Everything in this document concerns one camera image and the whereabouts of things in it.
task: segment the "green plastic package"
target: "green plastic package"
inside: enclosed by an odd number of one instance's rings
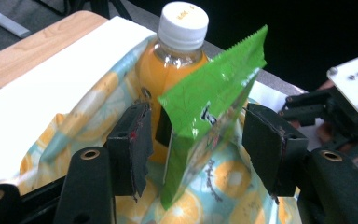
[[[212,152],[231,141],[256,74],[267,64],[263,49],[267,30],[264,26],[217,55],[158,98],[172,123],[160,195],[164,209],[183,194]]]

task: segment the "white bottle cap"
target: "white bottle cap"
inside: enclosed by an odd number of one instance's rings
[[[208,30],[208,15],[193,4],[171,2],[162,9],[158,38],[172,49],[199,49]]]

